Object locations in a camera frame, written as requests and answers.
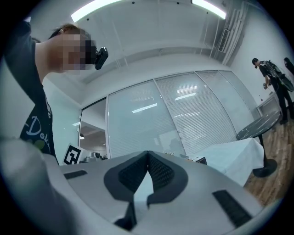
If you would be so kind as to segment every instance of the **ceiling light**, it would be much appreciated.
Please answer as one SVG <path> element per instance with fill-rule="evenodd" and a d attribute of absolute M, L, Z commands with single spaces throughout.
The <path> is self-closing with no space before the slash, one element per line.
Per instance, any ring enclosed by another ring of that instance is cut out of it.
<path fill-rule="evenodd" d="M 104 7 L 106 5 L 112 4 L 114 2 L 119 2 L 122 0 L 95 0 L 87 5 L 83 6 L 82 8 L 78 9 L 74 14 L 72 14 L 73 22 L 77 22 L 81 18 L 85 17 L 86 15 L 90 14 L 91 12 Z"/>
<path fill-rule="evenodd" d="M 204 0 L 191 0 L 193 4 L 204 7 L 205 9 L 213 12 L 214 14 L 218 15 L 220 18 L 225 19 L 226 13 L 223 12 L 221 9 L 217 8 L 216 6 L 212 5 L 209 2 L 206 2 Z"/>
<path fill-rule="evenodd" d="M 191 94 L 188 94 L 188 95 L 182 95 L 180 97 L 176 97 L 175 101 L 180 100 L 180 99 L 184 99 L 184 98 L 187 98 L 187 97 L 190 97 L 190 96 L 193 96 L 193 95 L 196 95 L 196 93 L 191 93 Z"/>
<path fill-rule="evenodd" d="M 73 126 L 78 126 L 78 125 L 80 125 L 80 123 L 81 123 L 81 122 L 74 123 Z"/>
<path fill-rule="evenodd" d="M 149 105 L 149 106 L 146 106 L 146 107 L 143 107 L 143 108 L 136 109 L 136 110 L 134 110 L 134 111 L 132 111 L 132 112 L 133 112 L 133 113 L 135 113 L 135 112 L 140 112 L 140 111 L 142 111 L 142 110 L 145 110 L 145 109 L 148 109 L 148 108 L 152 108 L 152 107 L 155 107 L 155 106 L 157 106 L 157 103 L 156 103 L 156 104 Z"/>

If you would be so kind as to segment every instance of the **air vent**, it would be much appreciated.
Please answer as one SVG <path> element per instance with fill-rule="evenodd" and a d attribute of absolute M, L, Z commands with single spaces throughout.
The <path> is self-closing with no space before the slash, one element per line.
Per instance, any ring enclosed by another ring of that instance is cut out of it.
<path fill-rule="evenodd" d="M 85 174 L 87 174 L 86 171 L 80 170 L 80 171 L 74 171 L 74 172 L 70 172 L 70 173 L 65 173 L 64 177 L 66 179 L 73 179 L 73 178 L 76 178 L 76 177 L 79 177 L 79 176 L 82 176 L 82 175 L 85 175 Z"/>
<path fill-rule="evenodd" d="M 252 218 L 226 190 L 220 190 L 212 194 L 236 228 Z"/>
<path fill-rule="evenodd" d="M 230 34 L 230 31 L 227 29 L 224 29 L 224 31 L 222 32 L 221 38 L 220 38 L 220 44 L 219 44 L 218 51 L 220 51 L 220 52 L 224 51 L 229 34 Z"/>

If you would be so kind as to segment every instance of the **person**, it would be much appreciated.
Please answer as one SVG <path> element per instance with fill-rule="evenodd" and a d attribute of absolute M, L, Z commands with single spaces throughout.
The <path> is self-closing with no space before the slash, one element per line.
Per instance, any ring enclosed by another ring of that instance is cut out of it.
<path fill-rule="evenodd" d="M 43 80 L 49 73 L 86 69 L 95 62 L 96 47 L 90 35 L 73 24 L 57 28 L 44 42 L 37 43 L 30 35 L 29 20 L 20 22 L 4 50 L 4 59 L 13 77 L 35 104 L 20 138 L 56 157 L 53 115 Z"/>
<path fill-rule="evenodd" d="M 294 75 L 294 65 L 289 60 L 289 58 L 284 58 L 285 67 Z"/>
<path fill-rule="evenodd" d="M 288 122 L 288 115 L 287 115 L 285 98 L 288 101 L 290 117 L 292 119 L 294 119 L 293 103 L 292 103 L 292 100 L 291 100 L 291 97 L 288 93 L 287 88 L 281 84 L 280 80 L 275 75 L 275 73 L 272 73 L 271 69 L 268 67 L 268 65 L 265 61 L 259 61 L 257 58 L 253 58 L 252 64 L 255 66 L 255 68 L 259 67 L 262 75 L 266 79 L 266 84 L 265 84 L 264 88 L 267 89 L 269 83 L 271 82 L 271 84 L 277 94 L 277 97 L 279 99 L 279 104 L 280 104 L 280 107 L 282 110 L 282 115 L 283 115 L 283 118 L 280 121 L 280 124 L 285 124 Z M 276 73 L 278 76 L 282 75 L 282 73 L 279 70 L 276 70 Z"/>

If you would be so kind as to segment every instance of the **white table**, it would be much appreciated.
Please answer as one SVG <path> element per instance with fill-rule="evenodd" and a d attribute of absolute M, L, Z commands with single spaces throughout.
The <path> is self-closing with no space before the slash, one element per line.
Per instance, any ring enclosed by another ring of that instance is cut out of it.
<path fill-rule="evenodd" d="M 263 167 L 264 150 L 253 138 L 211 145 L 190 158 L 206 158 L 207 165 L 241 185 L 245 185 L 253 169 Z"/>

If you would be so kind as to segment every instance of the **window blinds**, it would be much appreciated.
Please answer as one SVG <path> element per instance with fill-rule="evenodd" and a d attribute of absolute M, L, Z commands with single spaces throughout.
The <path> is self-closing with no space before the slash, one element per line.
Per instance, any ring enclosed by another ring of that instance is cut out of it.
<path fill-rule="evenodd" d="M 156 80 L 178 127 L 186 154 L 236 140 L 232 123 L 216 96 L 194 73 Z"/>
<path fill-rule="evenodd" d="M 153 81 L 109 95 L 108 141 L 111 157 L 144 150 L 185 155 L 175 125 Z"/>
<path fill-rule="evenodd" d="M 252 114 L 234 87 L 218 71 L 196 72 L 226 110 L 238 133 L 254 121 Z"/>
<path fill-rule="evenodd" d="M 253 96 L 251 95 L 249 90 L 246 88 L 246 86 L 240 81 L 240 79 L 231 71 L 219 71 L 219 72 L 225 76 L 225 78 L 231 83 L 231 85 L 239 93 L 239 95 L 241 96 L 241 98 L 244 100 L 245 104 L 251 111 L 254 120 L 260 118 L 260 115 L 256 109 L 257 104 Z"/>

